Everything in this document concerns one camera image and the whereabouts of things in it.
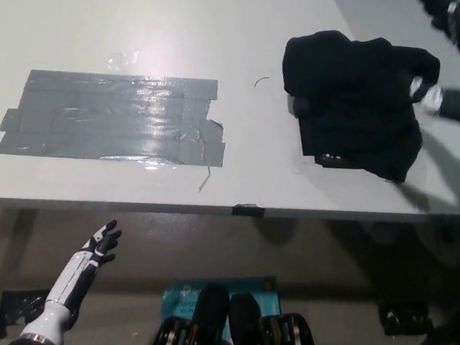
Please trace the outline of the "robot right hand white black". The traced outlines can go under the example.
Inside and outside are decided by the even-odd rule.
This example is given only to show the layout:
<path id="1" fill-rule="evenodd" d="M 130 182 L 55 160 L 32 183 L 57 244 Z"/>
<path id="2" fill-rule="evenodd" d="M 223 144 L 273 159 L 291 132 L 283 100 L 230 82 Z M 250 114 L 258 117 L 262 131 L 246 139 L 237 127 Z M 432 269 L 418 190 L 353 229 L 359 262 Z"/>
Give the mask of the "robot right hand white black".
<path id="1" fill-rule="evenodd" d="M 432 26 L 453 41 L 460 40 L 460 0 L 419 0 Z"/>

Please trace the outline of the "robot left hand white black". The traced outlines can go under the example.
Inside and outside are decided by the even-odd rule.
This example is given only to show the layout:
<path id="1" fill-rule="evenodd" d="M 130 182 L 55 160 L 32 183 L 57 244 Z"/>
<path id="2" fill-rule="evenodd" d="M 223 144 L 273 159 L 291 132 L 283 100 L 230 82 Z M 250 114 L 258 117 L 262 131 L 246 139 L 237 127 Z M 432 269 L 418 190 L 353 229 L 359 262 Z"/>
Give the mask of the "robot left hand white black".
<path id="1" fill-rule="evenodd" d="M 97 271 L 116 257 L 112 251 L 122 235 L 121 231 L 115 230 L 116 226 L 116 220 L 108 222 L 72 255 L 49 291 L 47 302 L 62 305 L 71 315 L 79 311 Z"/>

